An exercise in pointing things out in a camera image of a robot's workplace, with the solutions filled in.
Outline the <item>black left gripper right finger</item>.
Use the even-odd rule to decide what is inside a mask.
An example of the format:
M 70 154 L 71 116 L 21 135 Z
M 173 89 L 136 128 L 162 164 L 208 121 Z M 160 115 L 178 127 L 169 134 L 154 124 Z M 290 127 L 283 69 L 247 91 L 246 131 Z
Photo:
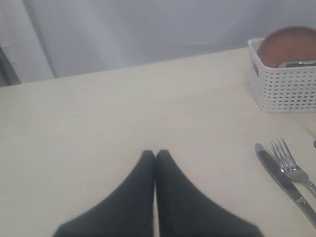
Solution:
M 204 195 L 181 171 L 168 150 L 155 164 L 159 234 L 162 237 L 261 237 L 255 225 Z

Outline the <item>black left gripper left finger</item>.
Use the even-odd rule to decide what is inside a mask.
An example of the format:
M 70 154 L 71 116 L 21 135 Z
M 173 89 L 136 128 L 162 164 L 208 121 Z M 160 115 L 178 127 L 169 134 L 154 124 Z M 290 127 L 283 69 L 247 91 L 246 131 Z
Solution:
M 152 237 L 155 155 L 144 150 L 126 179 L 103 201 L 62 224 L 56 237 Z

